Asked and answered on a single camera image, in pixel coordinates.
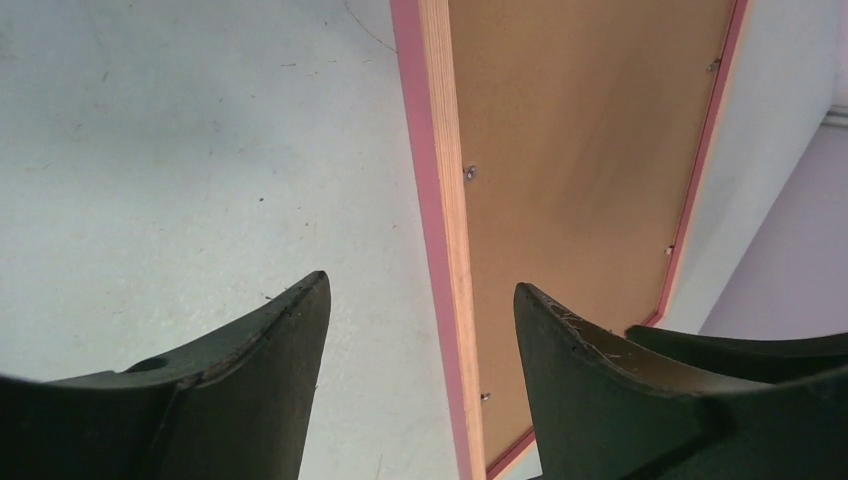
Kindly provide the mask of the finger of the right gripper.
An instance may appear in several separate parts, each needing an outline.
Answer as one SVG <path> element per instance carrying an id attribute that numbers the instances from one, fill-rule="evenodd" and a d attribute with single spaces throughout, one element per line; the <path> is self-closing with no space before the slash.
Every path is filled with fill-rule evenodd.
<path id="1" fill-rule="evenodd" d="M 713 373 L 778 384 L 847 365 L 847 335 L 749 340 L 632 326 L 625 337 L 643 348 Z"/>

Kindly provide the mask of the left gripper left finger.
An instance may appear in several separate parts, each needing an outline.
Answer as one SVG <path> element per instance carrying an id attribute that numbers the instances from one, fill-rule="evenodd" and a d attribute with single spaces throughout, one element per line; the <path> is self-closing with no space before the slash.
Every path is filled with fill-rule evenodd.
<path id="1" fill-rule="evenodd" d="M 1 380 L 5 479 L 295 479 L 331 312 L 326 273 L 122 372 Z"/>

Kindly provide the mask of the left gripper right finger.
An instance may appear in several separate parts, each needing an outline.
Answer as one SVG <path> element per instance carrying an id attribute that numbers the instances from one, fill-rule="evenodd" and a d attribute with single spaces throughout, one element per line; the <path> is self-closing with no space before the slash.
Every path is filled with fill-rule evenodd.
<path id="1" fill-rule="evenodd" d="M 547 479 L 843 479 L 847 365 L 778 384 L 702 370 L 519 284 L 514 316 Z"/>

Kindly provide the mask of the brown backing board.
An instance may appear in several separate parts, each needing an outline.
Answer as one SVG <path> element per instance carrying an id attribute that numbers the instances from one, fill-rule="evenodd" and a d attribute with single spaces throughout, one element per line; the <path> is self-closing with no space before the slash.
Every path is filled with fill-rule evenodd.
<path id="1" fill-rule="evenodd" d="M 622 332 L 653 317 L 730 1 L 453 1 L 484 463 L 530 431 L 518 283 Z"/>

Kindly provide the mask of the pink wooden picture frame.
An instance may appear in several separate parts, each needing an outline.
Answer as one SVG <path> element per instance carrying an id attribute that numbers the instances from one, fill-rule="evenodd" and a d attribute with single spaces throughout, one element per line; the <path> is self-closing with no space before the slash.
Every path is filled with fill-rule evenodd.
<path id="1" fill-rule="evenodd" d="M 474 323 L 470 244 L 460 140 L 451 15 L 453 1 L 395 1 L 391 5 L 400 76 L 424 229 L 451 424 L 460 476 L 505 479 L 535 445 L 527 435 L 492 466 L 484 463 L 482 395 Z M 653 317 L 665 320 L 683 278 L 684 259 L 694 238 L 694 219 L 708 158 L 727 104 L 739 37 L 750 5 L 734 8 L 722 63 L 697 150 L 669 270 Z"/>

